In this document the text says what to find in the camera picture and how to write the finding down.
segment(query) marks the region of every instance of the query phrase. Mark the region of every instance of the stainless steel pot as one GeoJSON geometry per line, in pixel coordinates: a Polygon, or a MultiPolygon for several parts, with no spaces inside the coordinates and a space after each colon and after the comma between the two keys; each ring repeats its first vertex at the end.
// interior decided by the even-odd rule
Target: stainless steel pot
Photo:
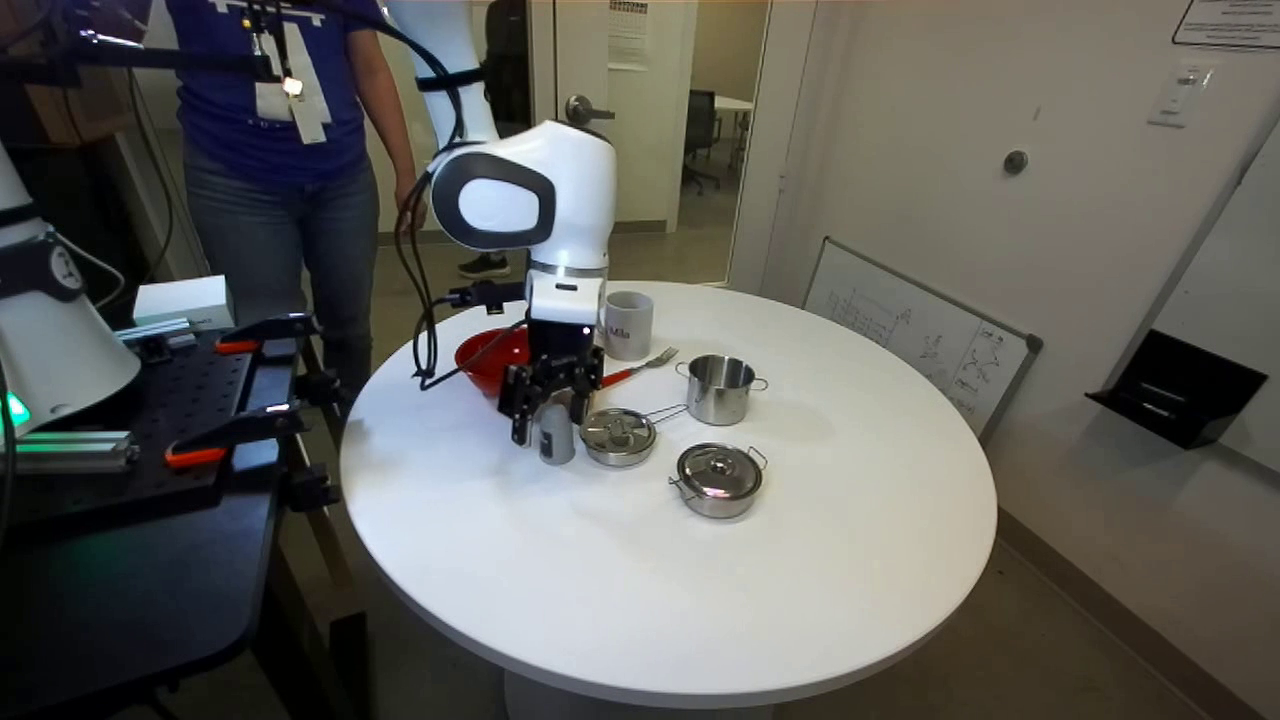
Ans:
{"type": "Polygon", "coordinates": [[[757,502],[764,469],[742,449],[692,443],[681,451],[670,483],[692,510],[732,519],[757,502]]]}
{"type": "Polygon", "coordinates": [[[737,354],[696,354],[686,361],[684,408],[701,424],[727,428],[739,424],[753,408],[753,389],[761,383],[757,367],[737,354]]]}

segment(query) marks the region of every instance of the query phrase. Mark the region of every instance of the black chair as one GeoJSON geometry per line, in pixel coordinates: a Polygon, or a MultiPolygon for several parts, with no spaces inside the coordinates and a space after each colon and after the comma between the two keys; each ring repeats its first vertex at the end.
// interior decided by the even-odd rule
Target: black chair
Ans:
{"type": "Polygon", "coordinates": [[[714,146],[714,92],[692,89],[686,92],[686,125],[684,125],[684,186],[692,183],[705,190],[708,183],[721,186],[708,157],[714,146]]]}

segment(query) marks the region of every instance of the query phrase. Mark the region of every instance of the green light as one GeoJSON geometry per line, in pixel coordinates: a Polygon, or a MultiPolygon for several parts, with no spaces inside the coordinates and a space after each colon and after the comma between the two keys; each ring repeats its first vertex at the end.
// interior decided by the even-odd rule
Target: green light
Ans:
{"type": "Polygon", "coordinates": [[[30,408],[20,395],[6,390],[2,403],[6,403],[13,428],[29,428],[30,424],[30,408]]]}

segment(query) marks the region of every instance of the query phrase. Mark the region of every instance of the metal bowl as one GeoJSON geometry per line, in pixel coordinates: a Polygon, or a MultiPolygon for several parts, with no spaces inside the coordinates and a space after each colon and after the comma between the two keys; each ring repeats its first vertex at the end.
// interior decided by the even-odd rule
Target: metal bowl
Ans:
{"type": "Polygon", "coordinates": [[[757,502],[764,469],[742,449],[692,443],[681,451],[670,483],[692,510],[732,519],[757,502]]]}

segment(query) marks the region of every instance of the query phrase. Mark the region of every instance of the metal lid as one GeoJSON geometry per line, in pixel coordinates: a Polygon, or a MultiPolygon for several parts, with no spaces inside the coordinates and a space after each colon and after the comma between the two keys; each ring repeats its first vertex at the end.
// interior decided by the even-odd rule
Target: metal lid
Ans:
{"type": "Polygon", "coordinates": [[[742,498],[761,490],[761,463],[742,449],[692,443],[674,458],[681,483],[708,498],[742,498]]]}
{"type": "Polygon", "coordinates": [[[628,413],[628,408],[592,413],[585,419],[581,435],[585,435],[589,451],[607,469],[630,469],[654,443],[653,419],[640,413],[628,413]]]}

